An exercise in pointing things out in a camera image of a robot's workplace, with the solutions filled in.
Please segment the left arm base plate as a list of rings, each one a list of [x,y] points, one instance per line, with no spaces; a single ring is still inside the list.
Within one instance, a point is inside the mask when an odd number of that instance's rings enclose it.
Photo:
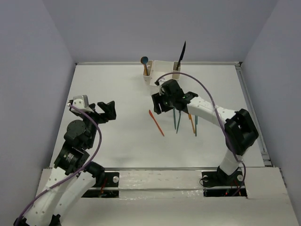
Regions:
[[[101,184],[88,189],[82,198],[119,198],[119,172],[106,171]]]

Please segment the white utensil caddy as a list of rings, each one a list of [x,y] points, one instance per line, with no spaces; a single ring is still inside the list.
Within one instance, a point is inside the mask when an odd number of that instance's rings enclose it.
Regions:
[[[159,92],[159,86],[156,86],[155,81],[166,73],[180,71],[181,66],[177,67],[178,62],[149,60],[146,63],[147,74],[143,71],[143,78],[150,95]]]

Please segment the teal plastic knife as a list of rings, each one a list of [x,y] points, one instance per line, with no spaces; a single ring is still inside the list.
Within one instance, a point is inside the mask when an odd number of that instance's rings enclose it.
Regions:
[[[181,111],[179,111],[179,117],[178,117],[178,121],[177,121],[177,125],[176,125],[176,133],[178,133],[179,131],[179,126],[180,126],[180,122],[181,122]]]

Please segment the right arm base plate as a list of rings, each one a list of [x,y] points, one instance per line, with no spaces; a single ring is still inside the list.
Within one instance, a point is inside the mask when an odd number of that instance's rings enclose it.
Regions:
[[[216,171],[203,171],[199,183],[204,188],[205,197],[247,197],[245,184],[242,180],[243,174],[240,170],[225,182],[217,178]]]

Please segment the black handled steel knife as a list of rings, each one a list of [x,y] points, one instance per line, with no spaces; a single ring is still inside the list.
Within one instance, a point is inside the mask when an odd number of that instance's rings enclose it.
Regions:
[[[176,71],[179,70],[179,67],[180,67],[181,61],[182,61],[182,59],[183,59],[185,50],[186,50],[186,41],[184,42],[184,45],[183,45],[183,48],[182,48],[182,51],[181,51],[179,60],[178,60],[178,62],[177,62],[177,65],[176,65],[176,68],[175,68]]]

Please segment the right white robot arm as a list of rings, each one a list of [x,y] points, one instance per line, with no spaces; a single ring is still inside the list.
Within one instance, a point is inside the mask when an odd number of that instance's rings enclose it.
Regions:
[[[238,169],[244,165],[243,156],[259,136],[246,109],[229,110],[191,91],[185,93],[173,79],[164,82],[151,98],[157,114],[175,109],[202,118],[222,129],[227,151],[217,170],[203,173],[200,179],[203,187],[230,186],[238,176],[245,178]]]

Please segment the long orange chopstick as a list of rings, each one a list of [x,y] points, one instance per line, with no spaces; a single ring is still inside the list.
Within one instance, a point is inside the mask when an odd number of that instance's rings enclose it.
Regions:
[[[194,122],[193,122],[192,116],[191,116],[190,122],[191,122],[191,126],[192,126],[192,131],[195,134],[195,126],[194,126]]]

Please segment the long teal chopstick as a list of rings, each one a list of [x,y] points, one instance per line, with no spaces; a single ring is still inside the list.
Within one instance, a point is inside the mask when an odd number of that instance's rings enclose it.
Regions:
[[[195,136],[197,137],[198,117],[195,115]]]

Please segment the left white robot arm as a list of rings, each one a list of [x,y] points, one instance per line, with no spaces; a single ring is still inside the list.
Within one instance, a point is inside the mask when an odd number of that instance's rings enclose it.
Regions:
[[[71,121],[43,191],[31,201],[15,220],[15,226],[59,226],[73,205],[93,186],[105,186],[105,169],[88,149],[101,134],[99,124],[116,119],[115,102],[89,104],[87,96],[68,102],[70,112],[79,119]]]

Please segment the orange plastic knife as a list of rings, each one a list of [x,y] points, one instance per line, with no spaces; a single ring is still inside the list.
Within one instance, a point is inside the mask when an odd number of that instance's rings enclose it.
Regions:
[[[165,136],[165,134],[164,134],[162,128],[160,127],[159,123],[158,123],[157,120],[155,119],[155,117],[154,117],[154,115],[153,115],[153,113],[152,113],[151,110],[149,110],[149,115],[150,115],[150,117],[153,119],[153,121],[155,122],[155,124],[156,124],[158,130],[160,131],[161,135],[162,135],[162,136]]]

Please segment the teal plastic fork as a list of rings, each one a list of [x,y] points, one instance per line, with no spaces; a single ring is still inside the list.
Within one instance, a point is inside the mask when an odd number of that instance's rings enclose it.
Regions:
[[[174,122],[174,129],[176,130],[176,113],[175,113],[175,108],[173,108],[173,122]]]

